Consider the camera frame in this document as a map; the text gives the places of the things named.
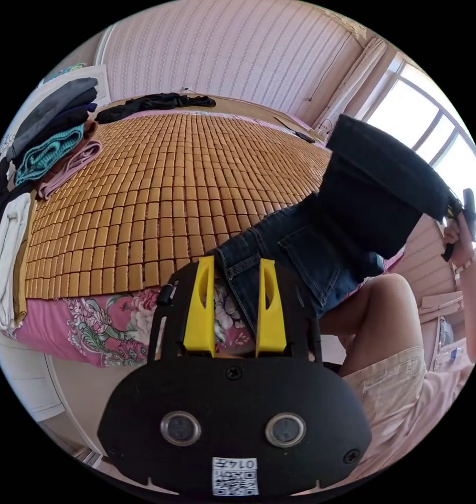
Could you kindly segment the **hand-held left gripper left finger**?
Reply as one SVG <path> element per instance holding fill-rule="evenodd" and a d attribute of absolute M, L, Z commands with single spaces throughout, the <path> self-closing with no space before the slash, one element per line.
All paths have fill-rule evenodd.
<path fill-rule="evenodd" d="M 215 356 L 214 257 L 205 256 L 195 266 L 183 346 L 190 354 Z"/>

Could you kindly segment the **person's right hand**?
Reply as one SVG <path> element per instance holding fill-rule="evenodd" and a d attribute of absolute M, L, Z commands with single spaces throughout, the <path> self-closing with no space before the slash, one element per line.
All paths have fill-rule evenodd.
<path fill-rule="evenodd" d="M 467 269 L 475 262 L 475 253 L 472 244 L 472 235 L 469 230 L 464 213 L 457 218 L 448 219 L 443 231 L 444 245 L 453 245 L 449 262 L 457 273 Z"/>

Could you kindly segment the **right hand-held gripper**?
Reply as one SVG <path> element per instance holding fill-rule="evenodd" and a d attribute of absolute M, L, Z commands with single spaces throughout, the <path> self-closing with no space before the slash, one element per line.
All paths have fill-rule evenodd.
<path fill-rule="evenodd" d="M 442 257 L 445 261 L 450 261 L 453 252 L 458 247 L 457 243 L 464 239 L 464 213 L 463 204 L 457 198 L 452 198 L 444 217 Z"/>

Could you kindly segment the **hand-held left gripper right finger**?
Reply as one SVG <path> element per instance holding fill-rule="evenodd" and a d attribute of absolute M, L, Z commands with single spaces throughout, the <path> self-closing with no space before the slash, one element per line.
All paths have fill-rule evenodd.
<path fill-rule="evenodd" d="M 282 354 L 287 347 L 283 309 L 273 260 L 260 259 L 256 357 Z"/>

